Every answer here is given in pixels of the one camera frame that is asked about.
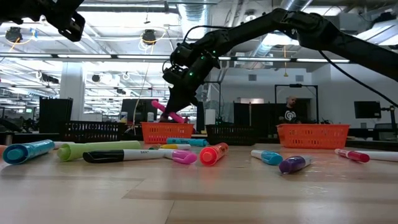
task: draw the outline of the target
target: pillar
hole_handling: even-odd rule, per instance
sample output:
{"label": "pillar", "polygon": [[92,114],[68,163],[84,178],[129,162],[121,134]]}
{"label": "pillar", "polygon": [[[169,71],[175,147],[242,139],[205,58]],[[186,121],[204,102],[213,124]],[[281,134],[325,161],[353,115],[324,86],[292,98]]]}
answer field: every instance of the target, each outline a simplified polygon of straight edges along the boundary
{"label": "pillar", "polygon": [[86,74],[83,63],[64,62],[62,66],[60,98],[73,99],[72,121],[81,121],[85,109]]}

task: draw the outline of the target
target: light green highlighter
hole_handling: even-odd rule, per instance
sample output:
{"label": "light green highlighter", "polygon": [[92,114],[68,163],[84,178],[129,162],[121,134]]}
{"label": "light green highlighter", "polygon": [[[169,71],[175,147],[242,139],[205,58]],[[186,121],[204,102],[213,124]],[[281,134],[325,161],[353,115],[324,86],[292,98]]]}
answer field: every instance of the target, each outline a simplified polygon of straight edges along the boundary
{"label": "light green highlighter", "polygon": [[63,144],[57,152],[61,161],[72,161],[83,157],[84,152],[97,150],[141,149],[138,141],[96,142],[85,144]]}

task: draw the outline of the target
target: wooden table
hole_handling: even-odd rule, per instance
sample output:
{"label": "wooden table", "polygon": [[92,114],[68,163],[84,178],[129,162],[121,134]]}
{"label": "wooden table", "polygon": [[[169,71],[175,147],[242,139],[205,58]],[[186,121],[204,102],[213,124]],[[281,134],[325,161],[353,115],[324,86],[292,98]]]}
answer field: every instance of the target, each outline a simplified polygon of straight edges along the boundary
{"label": "wooden table", "polygon": [[[252,149],[311,154],[314,163],[281,175]],[[360,164],[330,150],[231,146],[213,167],[59,162],[50,153],[19,166],[2,161],[0,169],[7,224],[398,223],[398,163]]]}

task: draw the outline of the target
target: person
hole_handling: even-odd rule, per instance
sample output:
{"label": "person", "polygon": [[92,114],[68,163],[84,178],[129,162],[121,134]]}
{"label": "person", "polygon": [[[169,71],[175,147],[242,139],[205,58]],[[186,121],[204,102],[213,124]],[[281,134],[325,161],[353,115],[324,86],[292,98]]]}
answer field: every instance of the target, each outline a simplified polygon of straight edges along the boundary
{"label": "person", "polygon": [[282,123],[300,123],[297,121],[297,112],[295,110],[295,105],[297,102],[297,97],[289,96],[287,98],[286,107],[279,116],[279,121]]}

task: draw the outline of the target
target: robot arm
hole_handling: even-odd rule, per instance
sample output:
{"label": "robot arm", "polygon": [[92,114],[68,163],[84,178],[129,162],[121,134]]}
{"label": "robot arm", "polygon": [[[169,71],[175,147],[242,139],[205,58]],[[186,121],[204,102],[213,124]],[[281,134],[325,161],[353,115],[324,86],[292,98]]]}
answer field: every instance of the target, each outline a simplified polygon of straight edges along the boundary
{"label": "robot arm", "polygon": [[39,21],[44,15],[49,24],[73,42],[80,41],[85,19],[76,12],[84,0],[0,0],[0,25],[12,21],[22,24],[22,18]]}
{"label": "robot arm", "polygon": [[298,40],[303,47],[328,50],[398,81],[398,54],[344,34],[318,14],[275,9],[240,26],[209,32],[193,44],[179,44],[170,56],[172,67],[164,71],[163,78],[174,85],[165,112],[177,112],[190,103],[195,105],[196,89],[213,67],[220,68],[219,56],[238,44],[276,30]]}

